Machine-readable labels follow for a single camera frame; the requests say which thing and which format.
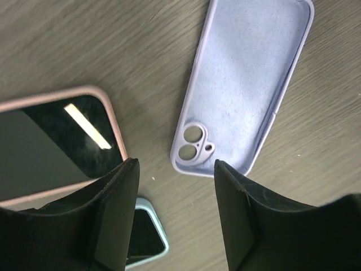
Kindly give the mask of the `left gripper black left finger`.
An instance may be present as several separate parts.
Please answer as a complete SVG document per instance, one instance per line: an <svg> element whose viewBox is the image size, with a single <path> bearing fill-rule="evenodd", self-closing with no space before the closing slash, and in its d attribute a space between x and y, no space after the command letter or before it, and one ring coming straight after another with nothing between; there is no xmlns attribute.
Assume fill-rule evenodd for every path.
<svg viewBox="0 0 361 271"><path fill-rule="evenodd" d="M139 162L40 209L1 209L2 270L124 270Z"/></svg>

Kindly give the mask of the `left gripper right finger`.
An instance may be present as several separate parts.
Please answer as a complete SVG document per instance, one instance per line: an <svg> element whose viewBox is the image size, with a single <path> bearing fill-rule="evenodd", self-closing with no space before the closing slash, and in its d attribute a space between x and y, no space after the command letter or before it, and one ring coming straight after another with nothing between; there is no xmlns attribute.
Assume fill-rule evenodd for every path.
<svg viewBox="0 0 361 271"><path fill-rule="evenodd" d="M360 269L359 194L314 207L221 160L214 184L229 270Z"/></svg>

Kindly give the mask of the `light blue phone case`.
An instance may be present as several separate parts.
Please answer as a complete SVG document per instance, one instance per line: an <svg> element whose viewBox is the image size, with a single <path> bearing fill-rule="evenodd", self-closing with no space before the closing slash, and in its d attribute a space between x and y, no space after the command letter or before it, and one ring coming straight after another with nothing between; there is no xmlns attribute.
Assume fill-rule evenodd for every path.
<svg viewBox="0 0 361 271"><path fill-rule="evenodd" d="M149 213L149 215L151 216L151 219L153 220L153 223L163 241L163 244L165 245L165 249L162 253L160 253L159 255L156 255L156 256L152 256L152 257L149 257L147 259L143 259L143 260L128 260L126 259L126 266L125 266L125 269L126 270L129 270L131 268L134 268L136 266L140 266L140 265L143 265L143 264L146 264L146 263L149 263L151 261L154 261L154 260L157 260L163 256L165 256L168 252L169 252L169 241L168 241L168 238L166 236L166 233L165 233L165 230L164 228L162 227L161 225L161 221L159 220L157 214L156 214L156 211L153 207L153 205L151 204L151 202L146 199L146 198L141 198L141 197L138 197L137 200L136 200L136 204L135 204L135 210L136 209L143 209L145 211L147 211Z"/></svg>

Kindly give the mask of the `purple phone case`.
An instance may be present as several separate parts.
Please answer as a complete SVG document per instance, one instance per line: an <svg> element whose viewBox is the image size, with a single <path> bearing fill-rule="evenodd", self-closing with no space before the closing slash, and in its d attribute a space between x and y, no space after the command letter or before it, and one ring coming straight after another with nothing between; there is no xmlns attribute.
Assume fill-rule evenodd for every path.
<svg viewBox="0 0 361 271"><path fill-rule="evenodd" d="M311 1L211 1L170 151L174 169L252 169L314 19Z"/></svg>

